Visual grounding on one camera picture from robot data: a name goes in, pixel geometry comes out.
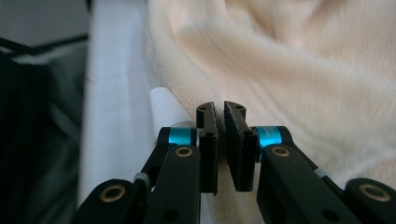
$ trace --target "white surface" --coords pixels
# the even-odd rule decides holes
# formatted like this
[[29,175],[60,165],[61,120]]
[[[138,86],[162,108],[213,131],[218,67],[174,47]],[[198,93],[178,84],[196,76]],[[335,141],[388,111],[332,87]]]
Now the white surface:
[[161,127],[172,127],[180,123],[186,125],[194,123],[191,116],[168,89],[159,87],[152,90],[149,99],[154,135],[158,134]]
[[144,1],[98,0],[92,6],[78,201],[100,183],[132,181],[154,146],[152,84],[143,61]]

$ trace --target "brass screw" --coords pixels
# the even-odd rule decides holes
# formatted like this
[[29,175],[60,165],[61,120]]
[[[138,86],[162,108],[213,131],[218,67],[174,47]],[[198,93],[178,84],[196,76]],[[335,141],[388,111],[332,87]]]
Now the brass screw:
[[383,189],[371,185],[371,184],[362,184],[359,186],[361,192],[368,198],[373,200],[385,203],[390,201],[390,195],[384,191]]
[[100,199],[104,203],[113,203],[122,198],[124,194],[125,187],[123,185],[112,185],[102,191]]
[[273,147],[272,152],[280,157],[287,157],[289,156],[289,151],[283,147]]
[[192,150],[189,147],[180,147],[176,149],[176,155],[179,157],[189,157],[192,155]]

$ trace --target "white cloth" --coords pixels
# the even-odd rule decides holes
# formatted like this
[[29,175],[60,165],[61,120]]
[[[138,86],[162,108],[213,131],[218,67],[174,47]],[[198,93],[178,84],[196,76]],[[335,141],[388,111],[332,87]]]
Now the white cloth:
[[[192,117],[202,103],[220,112],[224,100],[237,102],[251,126],[288,127],[340,187],[366,176],[396,188],[395,8],[392,0],[149,0],[148,61]],[[258,223],[256,193],[234,193],[226,163],[219,169],[216,223]]]
[[100,183],[134,180],[151,153],[149,91],[144,63],[147,5],[141,0],[93,2],[84,91],[78,203]]

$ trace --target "beige fabric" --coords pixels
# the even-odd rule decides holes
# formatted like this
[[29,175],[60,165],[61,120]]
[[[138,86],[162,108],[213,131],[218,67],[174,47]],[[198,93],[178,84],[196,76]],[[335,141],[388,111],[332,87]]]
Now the beige fabric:
[[[237,102],[251,126],[288,127],[341,187],[367,176],[396,188],[395,11],[392,0],[149,0],[147,55],[192,116]],[[258,223],[255,192],[234,193],[220,166],[217,223]]]

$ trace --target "folded fabric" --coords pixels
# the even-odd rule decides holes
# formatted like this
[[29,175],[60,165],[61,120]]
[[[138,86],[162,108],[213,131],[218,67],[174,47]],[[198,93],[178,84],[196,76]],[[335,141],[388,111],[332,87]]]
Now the folded fabric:
[[[390,0],[150,0],[147,57],[192,117],[202,103],[237,102],[251,126],[288,127],[340,187],[366,176],[396,188],[394,8]],[[256,193],[234,192],[225,161],[219,171],[216,222],[258,223]]]
[[86,44],[0,52],[0,222],[70,223],[77,209]]

